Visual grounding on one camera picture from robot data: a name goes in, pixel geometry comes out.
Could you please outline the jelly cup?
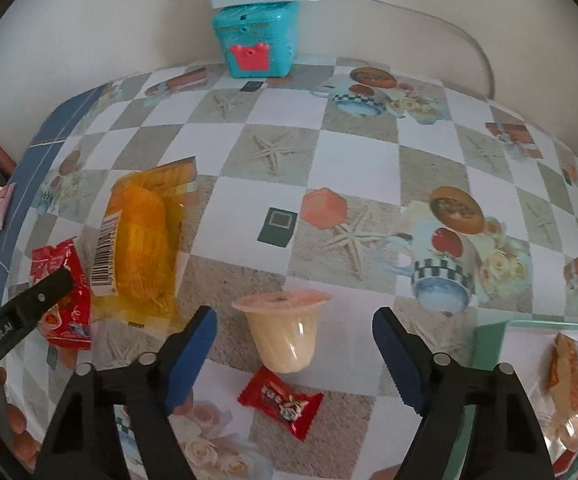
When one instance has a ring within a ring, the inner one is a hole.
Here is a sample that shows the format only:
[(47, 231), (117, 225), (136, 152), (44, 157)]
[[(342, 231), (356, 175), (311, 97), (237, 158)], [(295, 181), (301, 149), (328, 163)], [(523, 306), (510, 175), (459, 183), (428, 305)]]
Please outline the jelly cup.
[(264, 367), (292, 374), (312, 362), (319, 312), (331, 298), (315, 289), (291, 289), (245, 296), (231, 307), (246, 317)]

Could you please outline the orange patterned snack packet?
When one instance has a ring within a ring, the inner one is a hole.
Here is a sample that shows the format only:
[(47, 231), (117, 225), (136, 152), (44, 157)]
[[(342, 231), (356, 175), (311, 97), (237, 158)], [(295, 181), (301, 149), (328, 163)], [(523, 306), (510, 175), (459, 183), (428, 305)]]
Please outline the orange patterned snack packet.
[(566, 334), (554, 338), (547, 396), (554, 404), (548, 428), (567, 450), (578, 452), (578, 341)]

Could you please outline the teal storage box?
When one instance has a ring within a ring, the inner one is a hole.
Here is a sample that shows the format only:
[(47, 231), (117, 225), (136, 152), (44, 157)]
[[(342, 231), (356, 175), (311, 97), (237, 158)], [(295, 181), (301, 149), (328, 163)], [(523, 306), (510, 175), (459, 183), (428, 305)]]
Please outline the teal storage box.
[(297, 1), (228, 6), (213, 18), (214, 34), (234, 78), (283, 78), (298, 53)]

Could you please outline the checkered tablecloth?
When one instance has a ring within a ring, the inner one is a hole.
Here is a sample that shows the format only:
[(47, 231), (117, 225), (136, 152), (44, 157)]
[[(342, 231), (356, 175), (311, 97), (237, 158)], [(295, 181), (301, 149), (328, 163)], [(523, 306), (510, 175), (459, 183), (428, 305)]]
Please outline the checkered tablecloth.
[[(578, 323), (578, 157), (520, 115), (447, 84), (347, 58), (302, 56), (286, 78), (222, 63), (110, 82), (42, 125), (14, 173), (0, 232), (0, 305), (32, 253), (76, 240), (83, 264), (115, 182), (193, 158), (198, 199), (177, 251), (182, 315), (219, 333), (173, 425), (201, 479), (377, 479), (418, 416), (371, 336), (389, 306), (467, 362), (478, 326)], [(305, 440), (237, 398), (261, 360), (234, 300), (312, 288), (313, 361), (289, 380), (321, 393)]]

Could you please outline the teal-rimmed white tray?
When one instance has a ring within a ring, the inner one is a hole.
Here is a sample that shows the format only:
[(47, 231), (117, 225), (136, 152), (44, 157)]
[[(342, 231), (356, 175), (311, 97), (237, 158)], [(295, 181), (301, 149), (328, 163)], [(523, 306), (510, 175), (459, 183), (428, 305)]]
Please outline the teal-rimmed white tray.
[[(471, 366), (490, 370), (500, 362), (511, 364), (526, 394), (546, 414), (546, 382), (551, 347), (558, 333), (578, 341), (578, 324), (513, 320), (479, 327), (474, 336)], [(578, 454), (571, 457), (562, 479), (578, 479)]]

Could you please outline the small red candy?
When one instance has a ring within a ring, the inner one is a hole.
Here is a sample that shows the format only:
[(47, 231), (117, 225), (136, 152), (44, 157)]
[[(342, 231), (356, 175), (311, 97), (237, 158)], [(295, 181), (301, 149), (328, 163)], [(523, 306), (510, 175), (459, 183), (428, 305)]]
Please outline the small red candy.
[(294, 390), (267, 367), (262, 366), (238, 395), (238, 402), (255, 408), (305, 441), (320, 409), (324, 394)]

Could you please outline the orange yellow snack bag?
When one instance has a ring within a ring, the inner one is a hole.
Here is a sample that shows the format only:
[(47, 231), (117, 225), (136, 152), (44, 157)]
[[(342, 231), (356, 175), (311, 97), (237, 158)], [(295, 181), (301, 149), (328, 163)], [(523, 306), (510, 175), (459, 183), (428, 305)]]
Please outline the orange yellow snack bag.
[(163, 334), (182, 328), (178, 252), (197, 177), (191, 156), (115, 182), (89, 274), (94, 321), (117, 318)]

